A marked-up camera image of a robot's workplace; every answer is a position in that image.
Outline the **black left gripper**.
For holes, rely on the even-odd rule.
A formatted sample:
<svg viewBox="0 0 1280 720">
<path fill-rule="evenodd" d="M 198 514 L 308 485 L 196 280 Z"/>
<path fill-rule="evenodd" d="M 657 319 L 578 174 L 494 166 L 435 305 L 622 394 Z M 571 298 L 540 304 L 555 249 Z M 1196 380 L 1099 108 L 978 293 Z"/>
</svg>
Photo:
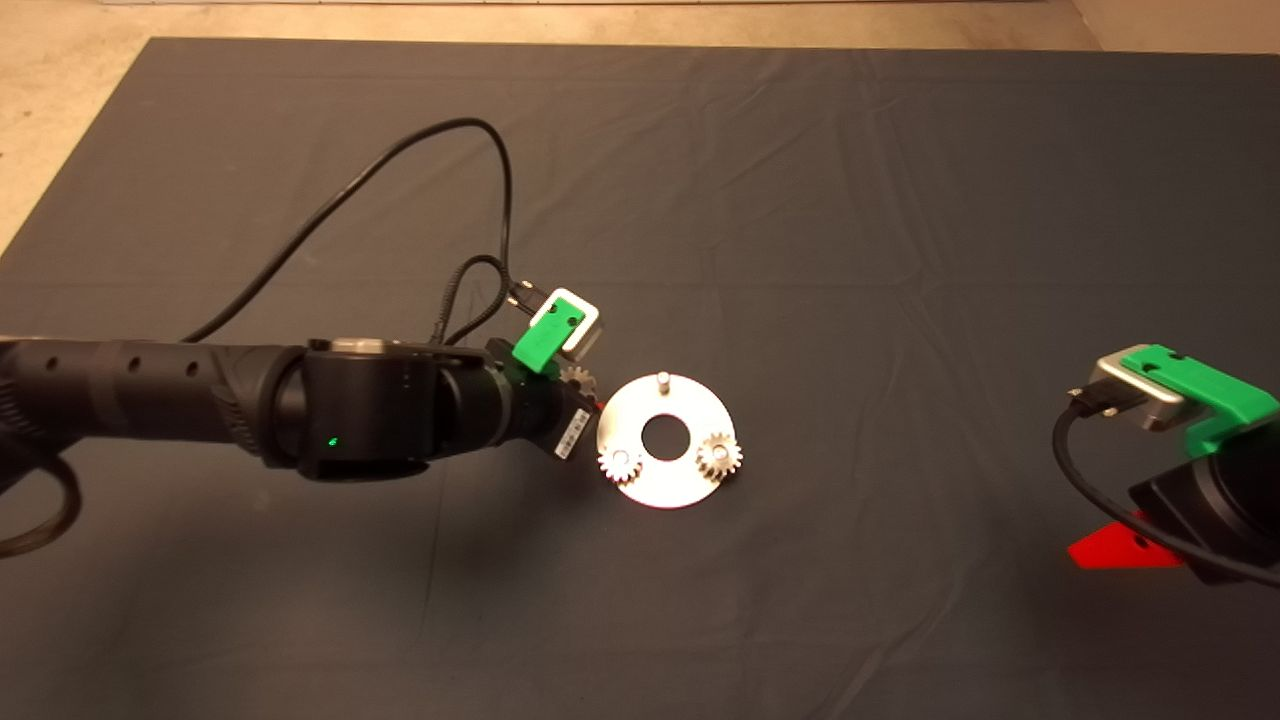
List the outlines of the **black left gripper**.
<svg viewBox="0 0 1280 720">
<path fill-rule="evenodd" d="M 598 413 L 596 382 L 591 375 L 530 378 L 516 386 L 515 438 L 568 461 Z"/>
</svg>

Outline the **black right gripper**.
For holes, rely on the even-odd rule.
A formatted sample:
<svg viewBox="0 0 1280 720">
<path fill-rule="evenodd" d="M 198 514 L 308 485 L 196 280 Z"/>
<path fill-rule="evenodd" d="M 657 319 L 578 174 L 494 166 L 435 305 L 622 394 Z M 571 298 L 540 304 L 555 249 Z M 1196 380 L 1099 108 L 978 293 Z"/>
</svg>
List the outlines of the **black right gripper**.
<svg viewBox="0 0 1280 720">
<path fill-rule="evenodd" d="M 1133 486 L 1129 496 L 1161 530 L 1230 560 L 1274 570 L 1279 560 L 1279 428 L 1235 436 L 1216 454 L 1189 460 Z M 1171 550 L 1111 521 L 1066 547 L 1076 568 L 1094 571 L 1184 568 Z"/>
</svg>

